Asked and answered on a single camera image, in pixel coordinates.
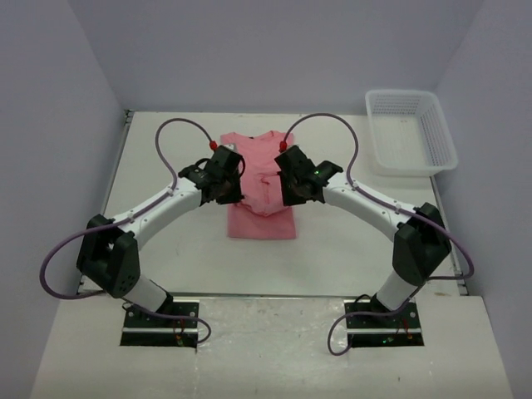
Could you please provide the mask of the pink t shirt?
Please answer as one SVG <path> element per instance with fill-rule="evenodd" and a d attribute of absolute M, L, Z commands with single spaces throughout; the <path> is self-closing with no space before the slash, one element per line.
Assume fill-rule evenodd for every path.
<path fill-rule="evenodd" d="M 236 132 L 220 137 L 243 156 L 240 184 L 244 198 L 228 206 L 227 235 L 232 239 L 296 239 L 293 209 L 283 204 L 279 167 L 274 158 L 284 133 L 268 131 L 255 137 Z"/>

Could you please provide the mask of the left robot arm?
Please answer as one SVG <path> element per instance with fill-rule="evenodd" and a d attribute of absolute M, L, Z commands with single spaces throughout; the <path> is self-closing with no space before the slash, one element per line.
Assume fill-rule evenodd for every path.
<path fill-rule="evenodd" d="M 141 272 L 140 250 L 169 224 L 204 204 L 238 203 L 244 166 L 235 145 L 221 145 L 204 165 L 185 167 L 175 183 L 137 207 L 111 219 L 94 216 L 82 240 L 78 270 L 113 298 L 142 308 L 152 325 L 165 326 L 172 319 L 173 297 Z"/>

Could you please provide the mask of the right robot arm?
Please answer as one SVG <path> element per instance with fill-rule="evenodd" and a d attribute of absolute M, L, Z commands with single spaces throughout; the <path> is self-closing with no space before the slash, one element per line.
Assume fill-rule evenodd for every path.
<path fill-rule="evenodd" d="M 315 165 L 296 145 L 274 161 L 285 205 L 314 201 L 337 207 L 390 239 L 392 272 L 370 299 L 369 311 L 377 325 L 392 325 L 400 317 L 403 303 L 419 292 L 451 251 L 438 208 L 391 199 L 356 182 L 331 161 Z"/>

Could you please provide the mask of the white plastic basket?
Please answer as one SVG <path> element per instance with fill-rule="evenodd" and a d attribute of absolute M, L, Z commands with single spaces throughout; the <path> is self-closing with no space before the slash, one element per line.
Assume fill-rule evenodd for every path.
<path fill-rule="evenodd" d="M 377 174 L 432 177 L 458 166 L 456 148 L 434 93 L 370 90 L 365 102 Z"/>

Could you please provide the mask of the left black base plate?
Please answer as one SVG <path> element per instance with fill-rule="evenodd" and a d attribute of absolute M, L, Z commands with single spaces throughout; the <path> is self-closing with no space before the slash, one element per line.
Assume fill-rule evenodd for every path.
<path fill-rule="evenodd" d="M 121 329 L 121 347 L 191 347 L 199 341 L 198 323 L 195 320 L 169 320 L 154 318 L 122 304 L 126 312 Z"/>

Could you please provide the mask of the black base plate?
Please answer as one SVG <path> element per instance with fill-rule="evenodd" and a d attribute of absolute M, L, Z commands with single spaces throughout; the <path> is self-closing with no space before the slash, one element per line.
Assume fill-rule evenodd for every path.
<path fill-rule="evenodd" d="M 422 347 L 425 344 L 415 302 L 408 303 L 392 317 L 347 317 L 346 327 L 351 348 Z"/>
<path fill-rule="evenodd" d="M 121 347 L 191 347 L 199 341 L 198 323 L 195 320 L 169 320 L 154 318 L 122 304 L 126 312 L 121 329 Z"/>

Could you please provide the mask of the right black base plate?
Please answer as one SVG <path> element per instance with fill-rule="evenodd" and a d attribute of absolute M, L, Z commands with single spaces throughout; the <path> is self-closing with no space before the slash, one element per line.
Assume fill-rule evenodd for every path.
<path fill-rule="evenodd" d="M 346 327 L 351 348 L 422 347 L 425 344 L 415 302 L 408 303 L 392 317 L 347 317 Z"/>

